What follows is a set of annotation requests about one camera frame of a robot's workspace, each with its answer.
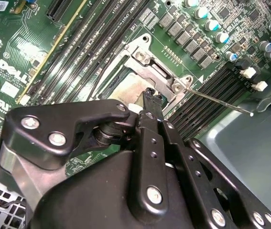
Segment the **wire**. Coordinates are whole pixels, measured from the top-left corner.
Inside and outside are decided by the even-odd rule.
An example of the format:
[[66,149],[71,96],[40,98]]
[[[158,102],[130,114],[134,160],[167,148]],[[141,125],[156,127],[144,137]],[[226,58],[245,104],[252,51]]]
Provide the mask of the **wire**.
[[6,204],[1,205],[0,207],[2,207],[2,208],[7,208],[7,207],[9,207],[9,206],[12,205],[12,204],[25,205],[26,202],[25,202],[25,201],[20,201],[20,200],[14,200],[14,201],[11,201],[11,202],[9,202],[9,203],[6,203]]

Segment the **metal pin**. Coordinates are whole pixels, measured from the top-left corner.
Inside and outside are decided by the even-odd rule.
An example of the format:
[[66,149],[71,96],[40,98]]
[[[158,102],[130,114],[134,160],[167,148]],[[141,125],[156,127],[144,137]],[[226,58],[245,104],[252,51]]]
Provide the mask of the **metal pin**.
[[225,106],[225,107],[231,108],[231,109],[234,110],[234,111],[238,111],[238,112],[241,112],[241,113],[244,113],[244,114],[248,114],[248,115],[250,115],[251,117],[254,116],[254,113],[253,113],[253,112],[244,110],[244,109],[239,108],[239,107],[237,107],[237,106],[233,106],[233,105],[231,105],[231,104],[228,104],[228,103],[226,103],[226,102],[224,102],[224,101],[221,101],[221,100],[216,99],[216,98],[214,98],[214,97],[211,97],[211,96],[209,96],[209,95],[203,94],[203,93],[201,93],[201,92],[194,91],[194,90],[192,90],[192,89],[190,89],[190,88],[185,88],[185,90],[187,90],[187,91],[190,92],[190,93],[199,95],[199,96],[201,96],[201,97],[203,97],[203,98],[209,99],[209,100],[211,100],[211,101],[213,101],[213,102],[216,102],[216,103],[218,103],[218,104],[220,104],[220,105],[223,105],[223,106]]

